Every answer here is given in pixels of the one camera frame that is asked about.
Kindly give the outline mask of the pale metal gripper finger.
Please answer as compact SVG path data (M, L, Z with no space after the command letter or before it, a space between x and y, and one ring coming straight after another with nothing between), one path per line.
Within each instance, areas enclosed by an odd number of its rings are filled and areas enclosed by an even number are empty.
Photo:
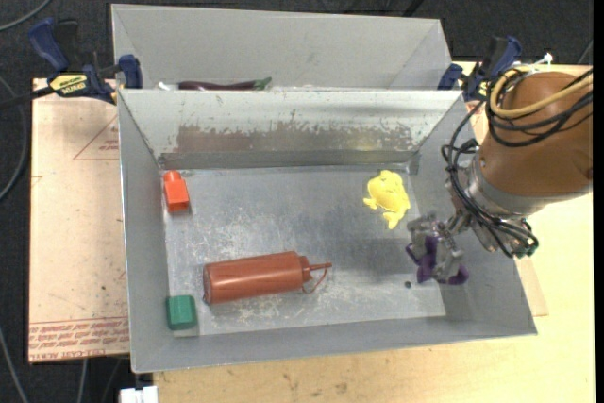
M463 284L463 251L449 242L438 242L433 277L444 284Z
M442 222L435 212L411 220L407 223L407 230L411 236L411 251L425 251L426 239L439 240L443 235Z

